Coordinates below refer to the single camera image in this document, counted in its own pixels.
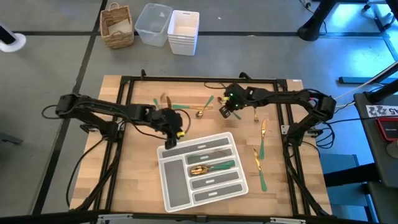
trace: white sticker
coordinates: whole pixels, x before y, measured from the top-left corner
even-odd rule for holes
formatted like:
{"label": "white sticker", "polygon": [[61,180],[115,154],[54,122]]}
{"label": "white sticker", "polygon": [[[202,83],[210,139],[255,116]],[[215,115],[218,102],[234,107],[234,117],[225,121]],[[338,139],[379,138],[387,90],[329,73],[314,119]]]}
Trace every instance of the white sticker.
{"label": "white sticker", "polygon": [[378,116],[398,116],[398,106],[366,105],[366,111],[370,118]]}

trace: gray floor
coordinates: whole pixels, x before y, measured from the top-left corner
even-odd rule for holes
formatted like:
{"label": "gray floor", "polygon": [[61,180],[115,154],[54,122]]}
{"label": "gray floor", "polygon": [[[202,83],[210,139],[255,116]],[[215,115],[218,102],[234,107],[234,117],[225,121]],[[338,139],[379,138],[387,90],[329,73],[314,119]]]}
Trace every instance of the gray floor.
{"label": "gray floor", "polygon": [[[298,1],[290,0],[119,2],[130,5],[133,20],[148,2],[198,11],[201,31],[295,32],[311,16]],[[100,5],[100,0],[0,0],[0,20],[19,31],[91,31]],[[388,10],[378,6],[361,12],[362,7],[336,6],[326,19],[328,32],[378,33],[374,16],[385,18]],[[398,50],[398,25],[387,33]],[[20,52],[0,53],[0,131],[24,140],[21,146],[0,144],[2,217],[27,214],[32,208],[59,127],[58,121],[42,119],[40,112],[71,92],[88,40],[88,36],[27,36],[27,45]],[[138,36],[133,46],[110,50],[97,37],[80,92],[96,97],[103,75],[138,75],[144,68],[148,75],[156,76],[236,77],[245,71],[253,78],[302,79],[305,87],[338,96],[355,87],[338,85],[338,77],[371,77],[393,61],[381,37],[321,37],[305,42],[298,37],[199,36],[194,57],[173,55],[168,44],[162,48],[145,45]],[[347,96],[338,104],[351,100]],[[334,119],[354,117],[358,114],[349,107]],[[67,210],[66,185],[86,140],[79,124],[72,121],[68,129],[45,213]],[[335,124],[334,128],[335,145],[321,153],[357,154],[360,164],[373,161],[360,122]]]}

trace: green handle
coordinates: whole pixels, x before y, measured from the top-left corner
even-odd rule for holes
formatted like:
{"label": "green handle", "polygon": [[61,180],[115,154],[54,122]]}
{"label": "green handle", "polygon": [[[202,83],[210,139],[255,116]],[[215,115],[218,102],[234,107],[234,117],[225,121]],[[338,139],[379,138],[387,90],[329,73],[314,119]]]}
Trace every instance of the green handle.
{"label": "green handle", "polygon": [[235,115],[235,118],[237,118],[237,119],[242,119],[239,115],[237,115],[235,112],[232,112],[232,114],[234,114]]}
{"label": "green handle", "polygon": [[210,99],[207,101],[205,107],[203,107],[203,108],[206,108],[207,105],[209,105],[209,103],[210,103],[213,99],[214,99],[214,96],[211,96]]}
{"label": "green handle", "polygon": [[259,171],[260,173],[260,181],[261,181],[261,189],[263,192],[267,191],[267,185],[266,185],[266,181],[264,180],[264,176],[262,175],[262,171]]}
{"label": "green handle", "polygon": [[188,105],[172,105],[172,109],[189,109]]}
{"label": "green handle", "polygon": [[160,108],[159,103],[157,102],[157,100],[155,98],[154,98],[154,103],[155,103],[157,108]]}
{"label": "green handle", "polygon": [[259,159],[264,159],[264,138],[261,138],[261,147],[260,147]]}
{"label": "green handle", "polygon": [[230,169],[233,166],[235,166],[235,161],[228,161],[228,162],[224,162],[220,165],[210,167],[210,169]]}

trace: wooden table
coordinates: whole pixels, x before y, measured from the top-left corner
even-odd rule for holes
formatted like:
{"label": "wooden table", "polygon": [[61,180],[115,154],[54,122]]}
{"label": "wooden table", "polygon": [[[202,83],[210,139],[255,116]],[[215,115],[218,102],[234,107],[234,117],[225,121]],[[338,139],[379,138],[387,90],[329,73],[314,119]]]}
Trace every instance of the wooden table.
{"label": "wooden table", "polygon": [[[120,79],[121,76],[105,76],[98,99],[115,102]],[[289,90],[301,90],[303,88],[301,80],[287,80],[287,83]],[[209,83],[209,85],[219,86],[217,83]],[[273,91],[271,84],[241,84],[244,88],[249,85]],[[201,82],[139,81],[134,82],[131,103],[153,105],[153,99],[157,98],[159,101],[163,92],[170,97],[173,104],[203,106],[211,95],[214,95],[215,98],[221,96],[223,90],[205,88]],[[189,96],[183,96],[183,93],[189,93]],[[125,99],[126,94],[124,94],[122,102],[125,102]],[[238,148],[249,186],[249,193],[175,213],[292,216],[276,105],[257,108],[259,123],[253,121],[253,108],[237,111],[237,114],[242,117],[242,120],[238,120],[233,115],[228,119],[222,118],[218,111],[220,105],[216,100],[213,100],[210,106],[213,109],[206,111],[202,119],[195,118],[196,110],[187,110],[192,118],[192,125],[182,141],[227,131],[231,132]],[[307,114],[302,107],[297,105],[292,105],[292,110],[295,121],[300,121]],[[182,116],[185,125],[183,129],[185,129],[187,117],[184,114]],[[251,149],[251,146],[255,146],[257,150],[259,149],[261,143],[261,121],[263,119],[267,120],[267,130],[265,136],[265,159],[261,161],[261,167],[268,187],[267,192],[262,192],[261,190],[259,173]],[[140,126],[140,129],[145,133],[161,135],[148,127]],[[98,142],[100,138],[99,132],[90,133],[85,150]],[[315,140],[310,137],[305,137],[304,140],[315,144]],[[156,149],[163,144],[163,140],[139,134],[130,124],[127,125],[111,207],[113,212],[166,213],[156,152]],[[105,147],[106,143],[101,143],[83,159],[71,201],[71,208],[79,206],[96,185],[100,176]],[[331,214],[318,152],[306,144],[302,144],[299,149],[305,183],[315,200],[320,203],[325,211]],[[107,186],[104,188],[101,208],[104,207],[107,188]],[[298,210],[303,213],[301,195],[296,185],[295,192],[298,200]]]}

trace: gold fork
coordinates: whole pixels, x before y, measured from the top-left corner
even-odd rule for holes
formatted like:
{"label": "gold fork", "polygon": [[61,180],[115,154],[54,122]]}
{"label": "gold fork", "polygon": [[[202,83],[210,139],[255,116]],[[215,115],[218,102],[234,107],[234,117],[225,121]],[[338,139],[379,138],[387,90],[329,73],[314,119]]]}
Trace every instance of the gold fork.
{"label": "gold fork", "polygon": [[259,122],[259,117],[257,116],[256,109],[253,108],[253,110],[254,110],[254,122],[258,123]]}

